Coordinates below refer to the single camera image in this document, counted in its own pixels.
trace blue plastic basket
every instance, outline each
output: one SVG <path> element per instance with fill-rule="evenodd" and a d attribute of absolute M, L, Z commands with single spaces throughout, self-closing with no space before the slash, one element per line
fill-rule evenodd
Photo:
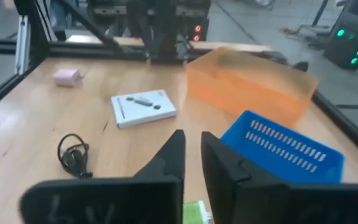
<path fill-rule="evenodd" d="M 296 183 L 339 183 L 344 156 L 302 134 L 245 111 L 221 140 L 277 177 Z"/>

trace wooden table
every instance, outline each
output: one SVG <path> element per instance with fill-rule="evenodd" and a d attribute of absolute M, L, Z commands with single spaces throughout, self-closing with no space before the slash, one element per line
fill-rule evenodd
<path fill-rule="evenodd" d="M 82 86 L 55 86 L 52 75 L 61 68 L 79 69 L 85 76 Z M 110 97 L 157 89 L 167 92 L 178 116 L 117 129 Z M 220 137 L 235 119 L 187 97 L 181 66 L 47 59 L 0 101 L 0 223 L 21 223 L 18 200 L 31 185 L 72 178 L 56 156 L 57 144 L 67 133 L 77 133 L 90 144 L 88 169 L 95 177 L 126 177 L 145 165 L 174 130 L 184 129 L 185 201 L 204 200 L 209 210 L 201 170 L 201 132 Z M 358 148 L 319 108 L 312 105 L 297 130 L 344 153 L 344 181 L 358 182 Z"/>
<path fill-rule="evenodd" d="M 119 45 L 126 45 L 132 47 L 143 47 L 143 41 L 140 38 L 131 37 L 113 37 Z M 67 42 L 77 44 L 101 44 L 100 40 L 92 35 L 71 35 Z M 240 51 L 246 52 L 261 52 L 271 51 L 272 49 L 264 45 L 254 44 L 233 44 L 225 42 L 207 42 L 207 41 L 189 41 L 189 43 L 198 50 L 211 50 L 218 47 L 230 47 Z"/>

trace white box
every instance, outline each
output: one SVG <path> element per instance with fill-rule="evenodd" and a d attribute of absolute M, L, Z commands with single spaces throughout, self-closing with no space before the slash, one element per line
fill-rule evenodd
<path fill-rule="evenodd" d="M 118 128 L 177 115 L 177 110 L 163 90 L 113 96 L 111 104 Z"/>

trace pink charger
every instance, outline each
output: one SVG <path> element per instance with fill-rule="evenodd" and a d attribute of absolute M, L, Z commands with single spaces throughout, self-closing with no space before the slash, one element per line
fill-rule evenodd
<path fill-rule="evenodd" d="M 58 86 L 74 87 L 82 82 L 82 76 L 77 69 L 60 69 L 53 75 Z"/>

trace floor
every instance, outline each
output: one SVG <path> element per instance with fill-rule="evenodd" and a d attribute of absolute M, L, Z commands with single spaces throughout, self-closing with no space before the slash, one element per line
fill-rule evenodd
<path fill-rule="evenodd" d="M 10 1 L 0 3 L 0 38 L 12 36 L 17 30 L 18 15 Z M 213 1 L 209 14 L 208 41 L 254 44 L 252 39 L 255 39 L 280 51 L 290 63 L 307 60 L 310 72 L 320 79 L 319 91 L 332 104 L 358 105 L 358 71 L 341 70 L 322 57 L 321 50 L 313 50 L 303 40 L 287 38 L 280 32 L 284 27 L 294 29 L 300 24 L 311 24 L 322 0 L 276 0 L 270 9 L 257 7 L 252 0 L 219 0 L 218 4 L 253 38 L 241 31 L 215 1 L 218 0 Z M 334 7 L 334 0 L 330 0 L 319 25 L 333 25 L 340 11 Z M 311 33 L 304 30 L 302 34 Z M 0 84 L 13 74 L 13 66 L 13 56 L 0 55 Z M 358 125 L 358 109 L 342 112 Z"/>

